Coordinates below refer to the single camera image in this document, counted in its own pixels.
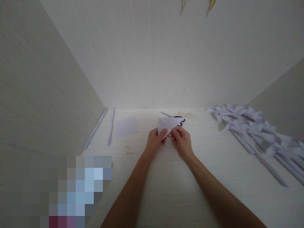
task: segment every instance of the scissors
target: scissors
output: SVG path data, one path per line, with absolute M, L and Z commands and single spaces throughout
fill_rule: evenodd
M 167 117 L 173 117 L 173 116 L 170 116 L 170 115 L 168 115 L 168 114 L 166 114 L 166 113 L 164 113 L 164 112 L 161 112 L 162 114 L 164 114 L 164 115 L 166 115 Z

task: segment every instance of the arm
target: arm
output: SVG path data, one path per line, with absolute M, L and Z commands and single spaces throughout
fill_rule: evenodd
M 117 200 L 110 209 L 107 217 L 101 225 L 105 227 L 135 227 L 143 187 L 146 182 L 150 164 L 160 145 L 164 145 L 167 138 L 167 129 L 157 135 L 157 128 L 149 132 L 147 146 L 140 156 L 130 178 L 119 194 Z
M 192 151 L 190 134 L 186 130 L 176 127 L 171 134 L 180 157 L 190 168 L 223 227 L 266 227 L 198 160 Z

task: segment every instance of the right hand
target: right hand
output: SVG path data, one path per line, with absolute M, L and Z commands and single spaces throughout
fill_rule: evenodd
M 176 145 L 179 156 L 185 162 L 195 157 L 191 146 L 190 134 L 188 131 L 180 126 L 176 126 L 175 128 L 172 128 L 170 136 L 171 141 Z

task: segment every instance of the white table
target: white table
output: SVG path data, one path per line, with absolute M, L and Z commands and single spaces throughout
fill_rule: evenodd
M 304 227 L 304 187 L 275 159 L 269 158 L 269 163 L 290 186 L 282 187 L 229 131 L 219 131 L 217 122 L 203 109 L 115 110 L 111 146 L 107 146 L 111 118 L 108 111 L 83 155 L 111 155 L 112 181 L 86 227 L 100 227 L 142 154 L 148 132 L 158 126 L 158 117 L 165 117 L 160 111 L 173 116 L 178 112 L 189 113 L 183 127 L 191 134 L 196 156 L 268 227 Z M 140 133 L 116 139 L 115 121 L 127 117 L 137 118 Z M 220 226 L 170 140 L 151 164 L 137 226 Z

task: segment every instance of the white wall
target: white wall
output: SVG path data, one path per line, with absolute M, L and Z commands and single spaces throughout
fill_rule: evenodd
M 250 102 L 276 130 L 304 142 L 304 58 Z
M 248 103 L 304 56 L 304 1 L 41 0 L 105 106 Z
M 0 155 L 81 155 L 103 104 L 38 0 L 0 7 Z

